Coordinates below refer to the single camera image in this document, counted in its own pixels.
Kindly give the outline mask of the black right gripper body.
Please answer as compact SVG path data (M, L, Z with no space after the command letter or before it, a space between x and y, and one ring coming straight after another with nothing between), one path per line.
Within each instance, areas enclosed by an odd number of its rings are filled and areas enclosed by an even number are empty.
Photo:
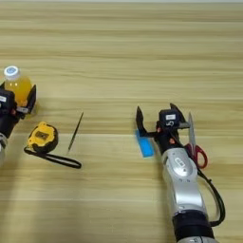
M160 153L163 155L167 150L173 148L183 148L184 145L179 140L179 129L187 129L190 124L186 122L180 122L176 126L163 126L157 122L155 142L159 147Z

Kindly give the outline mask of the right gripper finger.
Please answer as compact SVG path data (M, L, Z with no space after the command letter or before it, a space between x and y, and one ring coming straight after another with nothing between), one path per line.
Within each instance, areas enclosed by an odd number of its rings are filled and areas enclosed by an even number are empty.
M143 114L139 106L137 107L136 124L141 137L154 138L156 136L156 132L148 132L145 129L143 125Z
M185 120L185 118L184 118L182 112L179 110L179 108L178 108L175 104L170 103L170 107L171 107L171 109L175 109L175 110L177 111L177 113L178 113L178 118L179 118L179 122L182 122L182 123L186 123L186 122L187 122L187 121Z

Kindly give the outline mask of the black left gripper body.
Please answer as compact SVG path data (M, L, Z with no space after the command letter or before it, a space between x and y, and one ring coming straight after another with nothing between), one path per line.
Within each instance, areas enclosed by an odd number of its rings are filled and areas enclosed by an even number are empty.
M14 126L23 120L26 114L29 113L29 109L26 107L12 107L0 109L0 133L8 138L14 128Z

